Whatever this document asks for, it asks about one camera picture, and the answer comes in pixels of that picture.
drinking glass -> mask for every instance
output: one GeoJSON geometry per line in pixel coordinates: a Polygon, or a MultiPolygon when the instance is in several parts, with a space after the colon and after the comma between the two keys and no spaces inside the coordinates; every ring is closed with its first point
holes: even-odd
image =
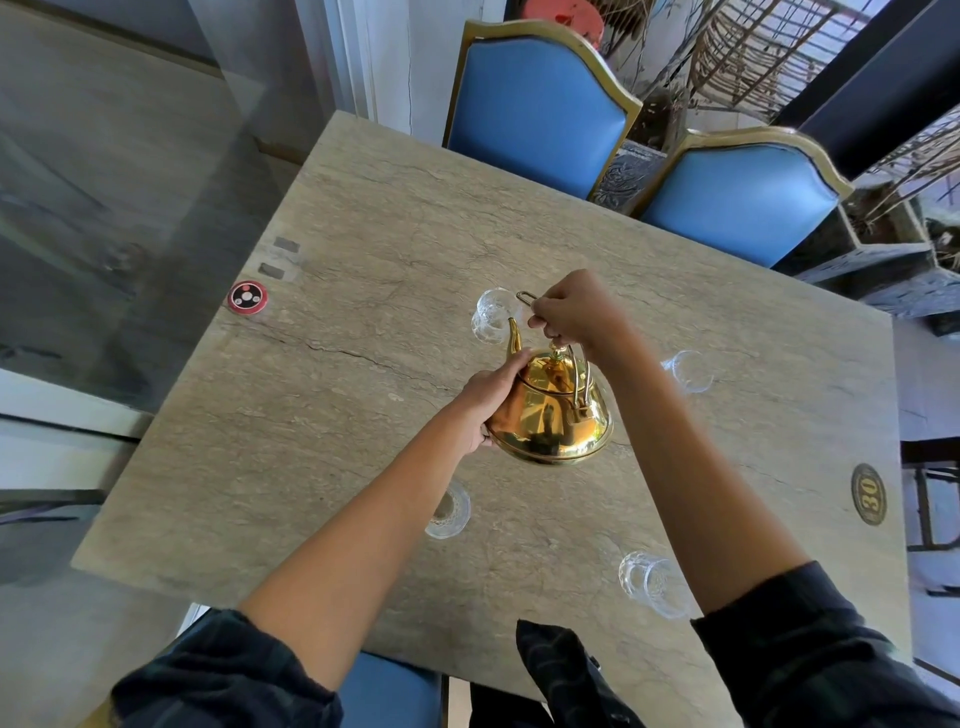
{"type": "Polygon", "coordinates": [[[510,335],[510,318],[518,322],[523,316],[523,304],[513,291],[491,288],[477,301],[470,323],[473,333],[485,344],[503,344],[510,335]]]}
{"type": "Polygon", "coordinates": [[[470,496],[456,480],[451,480],[446,493],[426,526],[426,535],[434,539],[456,536],[470,520],[470,496]]]}
{"type": "Polygon", "coordinates": [[[707,364],[707,358],[700,352],[683,350],[660,365],[673,375],[681,389],[689,395],[706,392],[713,383],[713,372],[707,364]]]}
{"type": "Polygon", "coordinates": [[[620,562],[620,586],[627,596],[653,607],[661,617],[680,619],[693,612],[693,594],[684,573],[664,556],[628,553],[620,562]]]}

gold chair frame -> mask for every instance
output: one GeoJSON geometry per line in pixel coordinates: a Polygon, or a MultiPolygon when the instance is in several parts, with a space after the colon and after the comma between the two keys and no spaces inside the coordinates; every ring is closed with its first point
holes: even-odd
{"type": "Polygon", "coordinates": [[[738,129],[733,132],[705,133],[693,129],[686,130],[686,136],[670,152],[666,162],[646,187],[641,190],[632,203],[627,204],[627,214],[638,218],[653,202],[660,192],[663,183],[673,172],[680,159],[692,149],[734,149],[747,147],[752,144],[779,144],[792,147],[803,152],[817,168],[820,178],[837,193],[840,201],[846,200],[853,193],[853,185],[833,166],[827,152],[809,136],[787,127],[754,127],[752,129],[738,129]]]}
{"type": "Polygon", "coordinates": [[[643,102],[637,99],[630,91],[623,87],[616,79],[603,57],[596,52],[592,45],[587,43],[579,35],[571,31],[560,23],[553,23],[548,20],[510,20],[506,23],[483,23],[479,20],[468,20],[464,23],[464,35],[460,41],[460,57],[457,59],[457,70],[453,77],[453,91],[450,94],[450,108],[446,114],[446,128],[444,130],[444,148],[450,140],[450,129],[453,126],[453,113],[457,109],[457,99],[460,97],[460,81],[464,75],[464,66],[467,63],[467,51],[475,40],[494,40],[511,37],[541,37],[560,43],[562,46],[573,51],[580,60],[583,61],[593,78],[607,92],[607,95],[626,113],[626,119],[623,124],[623,133],[617,139],[616,144],[604,162],[596,182],[590,189],[589,197],[596,191],[607,173],[607,168],[616,156],[617,150],[627,138],[627,132],[632,128],[636,118],[643,108],[643,102]]]}

teapot lid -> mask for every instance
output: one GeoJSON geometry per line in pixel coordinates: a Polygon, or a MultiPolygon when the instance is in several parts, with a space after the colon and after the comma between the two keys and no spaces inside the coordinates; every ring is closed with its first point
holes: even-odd
{"type": "Polygon", "coordinates": [[[576,375],[579,375],[580,387],[583,389],[587,384],[587,373],[577,372],[572,351],[563,348],[537,352],[520,372],[519,377],[542,392],[572,395],[577,389],[574,379],[576,375]]]}

chair backrest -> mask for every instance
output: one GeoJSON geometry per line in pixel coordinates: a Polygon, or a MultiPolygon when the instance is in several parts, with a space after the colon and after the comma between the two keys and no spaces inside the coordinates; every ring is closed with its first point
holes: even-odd
{"type": "Polygon", "coordinates": [[[769,268],[851,192],[826,152],[792,130],[692,133],[631,214],[769,268]]]}
{"type": "Polygon", "coordinates": [[[444,146],[586,198],[640,106],[558,23],[468,21],[444,146]]]}
{"type": "Polygon", "coordinates": [[[343,728],[440,728],[444,706],[440,675],[367,652],[338,690],[343,728]]]}

gold teapot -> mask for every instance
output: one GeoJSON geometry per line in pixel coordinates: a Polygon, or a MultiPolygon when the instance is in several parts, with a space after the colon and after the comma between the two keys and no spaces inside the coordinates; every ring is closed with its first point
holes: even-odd
{"type": "MultiPolygon", "coordinates": [[[[520,291],[530,304],[536,296],[520,291]]],[[[522,348],[510,318],[507,356],[522,348]]],[[[513,457],[541,465],[579,463],[610,440],[613,422],[587,357],[577,361],[571,347],[535,352],[514,380],[507,399],[487,420],[493,441],[513,457]]]]}

